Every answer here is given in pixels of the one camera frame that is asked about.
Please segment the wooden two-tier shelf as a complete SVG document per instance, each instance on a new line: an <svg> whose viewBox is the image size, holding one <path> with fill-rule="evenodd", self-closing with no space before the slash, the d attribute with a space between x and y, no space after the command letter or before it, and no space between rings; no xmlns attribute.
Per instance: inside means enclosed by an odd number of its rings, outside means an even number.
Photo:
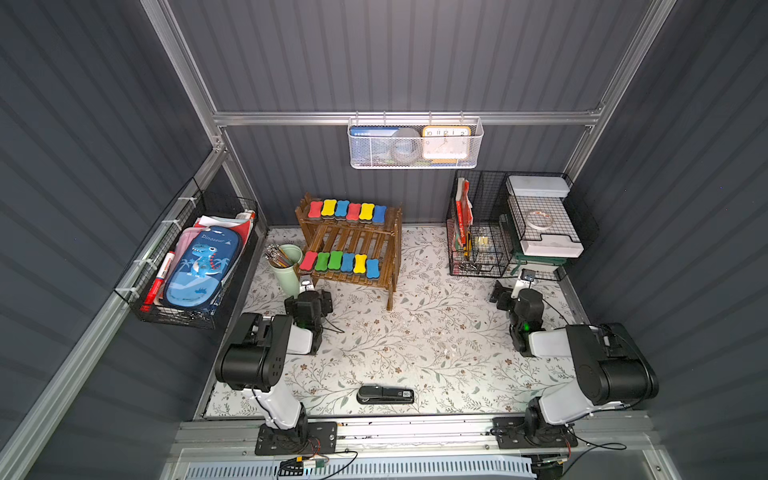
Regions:
<svg viewBox="0 0 768 480"><path fill-rule="evenodd" d="M368 259L379 260L381 275L379 279L368 279L366 273L358 275L340 270L304 272L299 267L298 272L310 276L313 281L324 279L383 289L387 294L387 309L392 310L402 260L402 209L386 206L386 221L383 225L360 220L350 222L335 217L309 219L307 213L310 202L320 200L324 199L305 194L295 209L306 242L304 254L308 251L366 254Z"/></svg>

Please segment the red eraser top shelf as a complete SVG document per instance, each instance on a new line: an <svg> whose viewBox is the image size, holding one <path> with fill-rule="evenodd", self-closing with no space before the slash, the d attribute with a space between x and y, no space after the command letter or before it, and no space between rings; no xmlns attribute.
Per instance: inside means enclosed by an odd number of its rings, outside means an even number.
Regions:
<svg viewBox="0 0 768 480"><path fill-rule="evenodd" d="M311 201L309 205L309 211L307 213L307 217L309 219L320 219L322 217L323 205L324 205L324 202L322 200Z"/></svg>
<svg viewBox="0 0 768 480"><path fill-rule="evenodd" d="M350 203L347 207L346 220L350 222L359 221L361 208L362 205L360 203Z"/></svg>

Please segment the red eraser shelf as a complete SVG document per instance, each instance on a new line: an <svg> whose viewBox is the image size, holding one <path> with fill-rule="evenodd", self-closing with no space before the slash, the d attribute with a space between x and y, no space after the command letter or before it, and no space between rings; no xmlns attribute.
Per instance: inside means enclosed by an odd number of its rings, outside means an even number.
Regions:
<svg viewBox="0 0 768 480"><path fill-rule="evenodd" d="M350 222L359 221L361 208L362 205L360 203L350 203L347 207L346 220Z"/></svg>
<svg viewBox="0 0 768 480"><path fill-rule="evenodd" d="M307 217L309 219L320 219L322 217L323 205L324 205L324 202L322 200L311 201L309 205L309 211L307 213Z"/></svg>
<svg viewBox="0 0 768 480"><path fill-rule="evenodd" d="M317 258L318 258L317 252L315 251L306 252L299 266L299 269L304 272L312 272L317 262Z"/></svg>

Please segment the yellow eraser top shelf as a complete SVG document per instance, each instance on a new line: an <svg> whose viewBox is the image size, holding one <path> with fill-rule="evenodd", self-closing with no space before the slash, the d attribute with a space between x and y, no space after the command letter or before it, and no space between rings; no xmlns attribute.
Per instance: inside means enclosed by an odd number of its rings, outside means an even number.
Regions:
<svg viewBox="0 0 768 480"><path fill-rule="evenodd" d="M333 218L336 215L336 208L336 199L324 199L321 209L321 216L323 218Z"/></svg>
<svg viewBox="0 0 768 480"><path fill-rule="evenodd" d="M372 222L375 211L373 203L362 203L359 212L359 220L363 222Z"/></svg>

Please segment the yellow eraser shelf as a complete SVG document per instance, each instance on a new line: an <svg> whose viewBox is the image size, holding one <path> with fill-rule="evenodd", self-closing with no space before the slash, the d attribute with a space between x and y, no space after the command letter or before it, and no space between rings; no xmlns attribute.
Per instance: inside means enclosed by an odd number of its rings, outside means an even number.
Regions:
<svg viewBox="0 0 768 480"><path fill-rule="evenodd" d="M372 222L375 211L373 203L362 203L359 212L359 220L363 222Z"/></svg>
<svg viewBox="0 0 768 480"><path fill-rule="evenodd" d="M324 199L321 209L321 216L323 218L333 218L336 215L336 208L336 199Z"/></svg>
<svg viewBox="0 0 768 480"><path fill-rule="evenodd" d="M353 273L362 275L366 273L367 268L367 255L366 254L356 254L354 256L354 265L353 265Z"/></svg>

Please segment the blue eraser top shelf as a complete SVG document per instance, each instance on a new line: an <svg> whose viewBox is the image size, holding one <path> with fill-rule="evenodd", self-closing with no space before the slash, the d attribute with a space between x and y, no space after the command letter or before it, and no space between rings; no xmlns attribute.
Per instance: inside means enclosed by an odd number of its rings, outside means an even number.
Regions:
<svg viewBox="0 0 768 480"><path fill-rule="evenodd" d="M372 215L372 223L383 225L386 221L387 207L384 205L375 205Z"/></svg>
<svg viewBox="0 0 768 480"><path fill-rule="evenodd" d="M350 202L348 200L338 200L336 203L334 217L337 219L346 219L349 205Z"/></svg>

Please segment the blue eraser shelf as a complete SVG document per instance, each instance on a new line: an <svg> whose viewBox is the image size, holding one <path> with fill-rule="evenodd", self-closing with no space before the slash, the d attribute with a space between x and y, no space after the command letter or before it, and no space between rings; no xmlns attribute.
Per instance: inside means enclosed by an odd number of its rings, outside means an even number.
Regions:
<svg viewBox="0 0 768 480"><path fill-rule="evenodd" d="M372 223L383 225L386 221L387 207L384 205L375 205L372 215Z"/></svg>
<svg viewBox="0 0 768 480"><path fill-rule="evenodd" d="M340 271L343 273L352 273L354 269L354 262L355 262L354 253L344 253L342 255Z"/></svg>
<svg viewBox="0 0 768 480"><path fill-rule="evenodd" d="M349 205L350 202L348 200L338 200L336 203L334 217L337 219L346 219Z"/></svg>
<svg viewBox="0 0 768 480"><path fill-rule="evenodd" d="M368 279L379 279L380 278L380 262L378 259L367 259L366 260L366 277Z"/></svg>

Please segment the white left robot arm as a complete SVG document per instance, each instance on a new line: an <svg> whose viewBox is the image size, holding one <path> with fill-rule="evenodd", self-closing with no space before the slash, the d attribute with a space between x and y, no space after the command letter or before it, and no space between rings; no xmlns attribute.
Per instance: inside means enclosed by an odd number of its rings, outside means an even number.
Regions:
<svg viewBox="0 0 768 480"><path fill-rule="evenodd" d="M215 364L216 380L240 392L263 416L267 435L258 454L296 453L311 447L306 408L283 381L290 355L315 355L323 338L322 322L333 312L332 296L308 290L284 301L286 312L273 317L243 313Z"/></svg>

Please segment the green eraser shelf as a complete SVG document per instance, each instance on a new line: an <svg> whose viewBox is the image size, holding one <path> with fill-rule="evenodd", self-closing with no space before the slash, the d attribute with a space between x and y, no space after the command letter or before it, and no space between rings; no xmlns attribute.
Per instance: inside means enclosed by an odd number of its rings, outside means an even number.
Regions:
<svg viewBox="0 0 768 480"><path fill-rule="evenodd" d="M314 264L314 270L317 272L325 272L328 270L330 260L329 252L318 252L317 258Z"/></svg>
<svg viewBox="0 0 768 480"><path fill-rule="evenodd" d="M342 251L332 251L329 256L327 269L339 271L341 269L344 253Z"/></svg>

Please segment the pencils in cup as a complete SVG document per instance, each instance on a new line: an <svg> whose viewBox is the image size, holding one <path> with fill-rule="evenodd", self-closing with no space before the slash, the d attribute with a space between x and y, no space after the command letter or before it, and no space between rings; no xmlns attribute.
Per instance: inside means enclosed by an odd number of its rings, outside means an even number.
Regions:
<svg viewBox="0 0 768 480"><path fill-rule="evenodd" d="M264 256L271 266L275 268L290 268L293 261L279 248L278 245L270 244L265 247Z"/></svg>

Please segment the white paper tray stack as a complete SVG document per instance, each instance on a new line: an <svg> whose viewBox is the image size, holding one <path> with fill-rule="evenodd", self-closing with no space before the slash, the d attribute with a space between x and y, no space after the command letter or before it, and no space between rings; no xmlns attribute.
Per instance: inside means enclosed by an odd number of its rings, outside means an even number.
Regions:
<svg viewBox="0 0 768 480"><path fill-rule="evenodd" d="M563 175L510 174L506 188L524 255L576 259L583 253L565 208L570 183Z"/></svg>

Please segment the blue dinosaur pencil case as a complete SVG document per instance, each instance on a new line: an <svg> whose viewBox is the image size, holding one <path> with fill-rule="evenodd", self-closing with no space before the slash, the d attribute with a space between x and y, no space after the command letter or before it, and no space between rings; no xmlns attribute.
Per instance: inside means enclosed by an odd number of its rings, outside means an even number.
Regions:
<svg viewBox="0 0 768 480"><path fill-rule="evenodd" d="M235 231L221 226L205 227L187 246L169 274L163 305L183 310L208 310L222 290L241 247L242 239Z"/></svg>

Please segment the red book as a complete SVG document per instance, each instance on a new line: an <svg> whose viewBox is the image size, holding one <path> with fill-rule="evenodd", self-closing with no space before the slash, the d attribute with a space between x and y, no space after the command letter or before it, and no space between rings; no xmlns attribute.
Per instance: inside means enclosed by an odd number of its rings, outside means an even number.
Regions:
<svg viewBox="0 0 768 480"><path fill-rule="evenodd" d="M464 177L456 180L456 192L454 196L456 224L458 227L459 242L464 250L469 244L470 228L473 222L472 206L469 200L470 184Z"/></svg>

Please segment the blue box in basket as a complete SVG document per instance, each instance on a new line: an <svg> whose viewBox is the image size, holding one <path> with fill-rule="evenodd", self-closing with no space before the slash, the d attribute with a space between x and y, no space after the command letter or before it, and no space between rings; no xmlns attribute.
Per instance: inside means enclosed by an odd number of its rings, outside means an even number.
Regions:
<svg viewBox="0 0 768 480"><path fill-rule="evenodd" d="M352 126L348 129L350 163L353 168L374 167L393 158L392 137L396 127Z"/></svg>

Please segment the grey tape roll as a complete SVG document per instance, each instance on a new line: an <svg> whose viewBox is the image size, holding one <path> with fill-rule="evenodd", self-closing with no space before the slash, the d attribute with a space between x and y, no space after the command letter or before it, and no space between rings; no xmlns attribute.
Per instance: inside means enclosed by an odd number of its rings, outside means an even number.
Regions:
<svg viewBox="0 0 768 480"><path fill-rule="evenodd" d="M421 158L421 136L413 128L399 128L392 136L391 153L393 159L404 165L411 165Z"/></svg>

